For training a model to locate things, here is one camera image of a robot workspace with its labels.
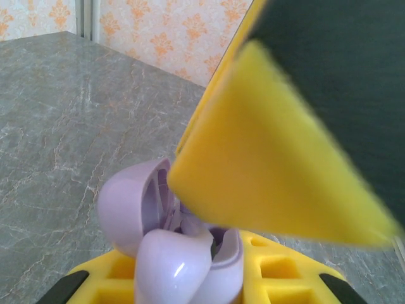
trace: gray marble surface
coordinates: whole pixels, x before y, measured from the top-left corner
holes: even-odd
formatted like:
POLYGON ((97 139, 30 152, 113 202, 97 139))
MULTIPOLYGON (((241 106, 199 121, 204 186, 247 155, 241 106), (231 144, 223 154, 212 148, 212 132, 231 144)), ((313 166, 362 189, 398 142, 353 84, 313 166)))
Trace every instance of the gray marble surface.
MULTIPOLYGON (((0 303, 35 303, 110 249, 100 187, 129 165, 172 158, 202 93, 73 34, 0 43, 0 303)), ((340 270, 369 304, 405 303, 393 250, 271 238, 340 270)))

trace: patterned wall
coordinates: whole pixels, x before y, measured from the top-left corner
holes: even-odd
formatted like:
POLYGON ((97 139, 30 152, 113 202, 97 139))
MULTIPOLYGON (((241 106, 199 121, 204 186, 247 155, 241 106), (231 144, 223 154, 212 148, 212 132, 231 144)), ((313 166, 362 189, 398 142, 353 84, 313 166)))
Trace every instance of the patterned wall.
POLYGON ((105 46, 206 86, 252 0, 100 0, 105 46))
POLYGON ((76 34, 75 0, 0 0, 0 41, 64 30, 76 34))

